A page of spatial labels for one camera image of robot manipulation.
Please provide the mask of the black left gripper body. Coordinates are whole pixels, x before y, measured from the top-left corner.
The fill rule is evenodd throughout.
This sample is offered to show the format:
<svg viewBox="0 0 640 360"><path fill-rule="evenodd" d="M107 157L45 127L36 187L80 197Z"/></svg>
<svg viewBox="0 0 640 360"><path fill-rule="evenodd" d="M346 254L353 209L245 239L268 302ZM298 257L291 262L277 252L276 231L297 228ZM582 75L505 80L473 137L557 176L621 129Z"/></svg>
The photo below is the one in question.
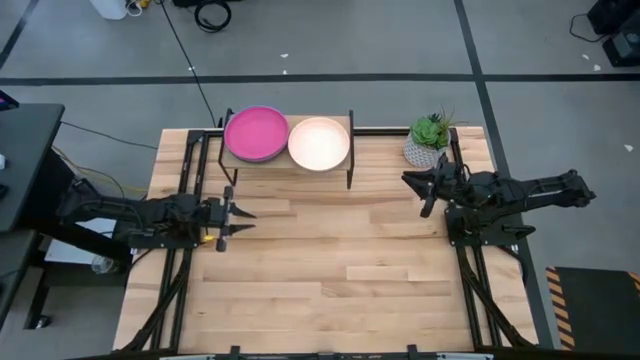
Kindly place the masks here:
<svg viewBox="0 0 640 360"><path fill-rule="evenodd" d="M225 186L221 198L210 197L200 204L199 225L205 229L205 233L211 228L218 229L215 237L215 250L225 252L227 248L226 238L231 233L230 213L234 194L232 186Z"/></svg>

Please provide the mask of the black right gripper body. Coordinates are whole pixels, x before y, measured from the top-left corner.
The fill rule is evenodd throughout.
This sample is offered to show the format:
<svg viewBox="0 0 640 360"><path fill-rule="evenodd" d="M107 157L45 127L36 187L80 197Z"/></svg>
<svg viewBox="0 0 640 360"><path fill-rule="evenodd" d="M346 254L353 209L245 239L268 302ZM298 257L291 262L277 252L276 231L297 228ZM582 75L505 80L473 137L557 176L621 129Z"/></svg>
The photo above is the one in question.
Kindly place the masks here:
<svg viewBox="0 0 640 360"><path fill-rule="evenodd" d="M442 155L436 170L434 194L440 200L470 203L472 188L468 182L467 166L460 161L450 161Z"/></svg>

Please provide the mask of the pale peach plate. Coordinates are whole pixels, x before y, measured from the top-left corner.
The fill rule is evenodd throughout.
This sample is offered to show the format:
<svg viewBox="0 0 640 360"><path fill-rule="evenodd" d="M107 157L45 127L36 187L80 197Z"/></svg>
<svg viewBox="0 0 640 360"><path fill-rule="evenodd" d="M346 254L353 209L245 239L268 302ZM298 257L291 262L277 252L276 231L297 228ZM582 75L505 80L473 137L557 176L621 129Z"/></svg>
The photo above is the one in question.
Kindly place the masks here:
<svg viewBox="0 0 640 360"><path fill-rule="evenodd" d="M300 167L325 172L338 167L346 159L350 139L338 121L311 117L291 130L287 147L291 158Z"/></svg>

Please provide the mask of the wooden shelf with black legs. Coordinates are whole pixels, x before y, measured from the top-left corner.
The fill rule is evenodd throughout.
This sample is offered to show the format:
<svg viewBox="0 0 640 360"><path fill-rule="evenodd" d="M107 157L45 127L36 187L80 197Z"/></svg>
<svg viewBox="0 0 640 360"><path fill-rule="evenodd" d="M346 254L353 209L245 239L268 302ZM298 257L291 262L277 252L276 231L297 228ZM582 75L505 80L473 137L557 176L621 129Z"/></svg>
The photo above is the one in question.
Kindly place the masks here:
<svg viewBox="0 0 640 360"><path fill-rule="evenodd" d="M223 134L217 162L228 181L235 184L237 172L241 169L306 170L293 161L287 145L291 130L311 117L336 120L347 130L350 139L349 153L338 167L329 171L344 171L346 185L350 187L355 169L354 115L285 115L269 106L251 106L238 113L229 112L222 122Z"/></svg>

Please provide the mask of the succulent in white patterned pot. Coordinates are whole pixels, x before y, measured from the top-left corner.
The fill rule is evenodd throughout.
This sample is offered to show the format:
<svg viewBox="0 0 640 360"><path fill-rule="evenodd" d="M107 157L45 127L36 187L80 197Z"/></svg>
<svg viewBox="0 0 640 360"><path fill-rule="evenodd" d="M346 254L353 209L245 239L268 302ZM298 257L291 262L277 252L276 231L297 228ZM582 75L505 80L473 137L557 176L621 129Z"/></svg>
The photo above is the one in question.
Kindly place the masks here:
<svg viewBox="0 0 640 360"><path fill-rule="evenodd" d="M451 132L461 121L453 119L455 111L447 113L442 107L438 112L418 118L409 127L403 154L415 168L434 167L450 146Z"/></svg>

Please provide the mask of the clear glass jar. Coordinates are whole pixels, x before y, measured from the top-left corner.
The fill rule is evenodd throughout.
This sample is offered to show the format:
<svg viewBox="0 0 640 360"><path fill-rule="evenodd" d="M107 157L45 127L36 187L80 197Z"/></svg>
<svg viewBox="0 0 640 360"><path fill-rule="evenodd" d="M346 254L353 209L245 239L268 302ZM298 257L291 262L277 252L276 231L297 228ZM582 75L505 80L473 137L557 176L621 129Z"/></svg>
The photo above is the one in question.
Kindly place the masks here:
<svg viewBox="0 0 640 360"><path fill-rule="evenodd" d="M91 262L91 269L95 274L106 275L117 273L119 265L111 258L96 255Z"/></svg>

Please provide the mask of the white flat board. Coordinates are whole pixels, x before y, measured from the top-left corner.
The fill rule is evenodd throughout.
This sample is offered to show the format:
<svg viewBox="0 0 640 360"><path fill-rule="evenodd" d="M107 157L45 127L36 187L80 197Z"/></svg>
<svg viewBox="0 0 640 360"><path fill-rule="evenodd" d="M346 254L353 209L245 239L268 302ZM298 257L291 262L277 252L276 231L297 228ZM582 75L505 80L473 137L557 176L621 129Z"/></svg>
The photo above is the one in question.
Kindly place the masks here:
<svg viewBox="0 0 640 360"><path fill-rule="evenodd" d="M77 222L77 225L111 238L116 227L116 221L97 218L86 222ZM90 265L95 257L96 255L93 253L57 239L52 239L44 259L47 262Z"/></svg>

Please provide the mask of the black mat with hazard stripes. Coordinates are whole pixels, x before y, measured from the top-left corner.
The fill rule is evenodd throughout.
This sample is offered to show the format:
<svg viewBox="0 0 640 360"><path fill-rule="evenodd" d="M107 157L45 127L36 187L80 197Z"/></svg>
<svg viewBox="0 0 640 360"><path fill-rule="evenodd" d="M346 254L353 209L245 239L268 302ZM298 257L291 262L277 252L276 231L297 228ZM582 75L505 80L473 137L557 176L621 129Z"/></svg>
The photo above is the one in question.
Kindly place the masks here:
<svg viewBox="0 0 640 360"><path fill-rule="evenodd" d="M640 357L640 275L545 269L563 350Z"/></svg>

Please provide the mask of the black desk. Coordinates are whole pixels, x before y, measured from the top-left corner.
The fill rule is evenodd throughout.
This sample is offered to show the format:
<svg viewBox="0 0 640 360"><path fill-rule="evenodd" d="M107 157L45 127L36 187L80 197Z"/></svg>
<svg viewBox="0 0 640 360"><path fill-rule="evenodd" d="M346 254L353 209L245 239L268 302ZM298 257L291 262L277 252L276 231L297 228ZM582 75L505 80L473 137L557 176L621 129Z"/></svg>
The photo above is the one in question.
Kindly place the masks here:
<svg viewBox="0 0 640 360"><path fill-rule="evenodd" d="M28 269L44 258L45 236L116 261L131 259L125 244L56 217L74 179L52 149L64 111L61 104L34 103L0 111L0 331Z"/></svg>

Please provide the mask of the black equipment case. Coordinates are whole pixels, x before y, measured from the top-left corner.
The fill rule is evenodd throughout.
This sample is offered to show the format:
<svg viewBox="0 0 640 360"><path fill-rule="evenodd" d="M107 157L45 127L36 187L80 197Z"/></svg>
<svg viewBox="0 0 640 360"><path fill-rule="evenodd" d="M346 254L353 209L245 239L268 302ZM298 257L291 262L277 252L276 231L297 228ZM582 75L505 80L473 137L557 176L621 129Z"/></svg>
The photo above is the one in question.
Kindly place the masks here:
<svg viewBox="0 0 640 360"><path fill-rule="evenodd" d="M602 48L613 67L640 66L640 31L623 29L607 39Z"/></svg>
<svg viewBox="0 0 640 360"><path fill-rule="evenodd" d="M615 32L640 8L640 0L597 0L587 12L593 31L598 35Z"/></svg>

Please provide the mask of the white container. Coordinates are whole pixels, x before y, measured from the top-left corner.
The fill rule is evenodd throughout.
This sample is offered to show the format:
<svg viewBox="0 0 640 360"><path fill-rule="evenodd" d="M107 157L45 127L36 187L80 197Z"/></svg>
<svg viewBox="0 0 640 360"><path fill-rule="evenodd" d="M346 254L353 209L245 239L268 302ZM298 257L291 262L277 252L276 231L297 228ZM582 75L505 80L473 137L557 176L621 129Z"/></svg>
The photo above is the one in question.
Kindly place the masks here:
<svg viewBox="0 0 640 360"><path fill-rule="evenodd" d="M126 0L89 0L101 17L106 20L122 20L127 14Z"/></svg>

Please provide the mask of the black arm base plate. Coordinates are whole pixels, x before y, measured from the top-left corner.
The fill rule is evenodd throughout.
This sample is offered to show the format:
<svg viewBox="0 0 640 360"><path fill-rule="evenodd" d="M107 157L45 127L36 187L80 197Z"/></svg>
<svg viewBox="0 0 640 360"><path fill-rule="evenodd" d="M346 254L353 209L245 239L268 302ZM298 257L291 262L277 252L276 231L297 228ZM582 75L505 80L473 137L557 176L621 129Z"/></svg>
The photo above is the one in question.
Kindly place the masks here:
<svg viewBox="0 0 640 360"><path fill-rule="evenodd" d="M195 235L156 228L139 229L126 222L116 223L112 238L135 249L194 249L200 245Z"/></svg>
<svg viewBox="0 0 640 360"><path fill-rule="evenodd" d="M449 243L452 246L511 246L536 231L530 225L512 225L500 218L489 225L472 227L464 218L465 208L449 206L444 211Z"/></svg>

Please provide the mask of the black aluminium table frame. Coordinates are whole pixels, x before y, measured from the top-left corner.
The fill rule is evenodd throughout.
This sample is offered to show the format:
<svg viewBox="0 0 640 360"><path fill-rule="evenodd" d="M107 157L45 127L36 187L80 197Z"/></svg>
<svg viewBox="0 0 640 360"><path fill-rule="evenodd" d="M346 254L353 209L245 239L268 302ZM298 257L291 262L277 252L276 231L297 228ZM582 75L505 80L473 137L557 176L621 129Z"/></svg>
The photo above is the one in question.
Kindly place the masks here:
<svg viewBox="0 0 640 360"><path fill-rule="evenodd" d="M420 216L401 179L404 139L359 129L352 174L241 169L234 197L248 217L225 251L194 251L179 351L469 350L444 204Z"/></svg>

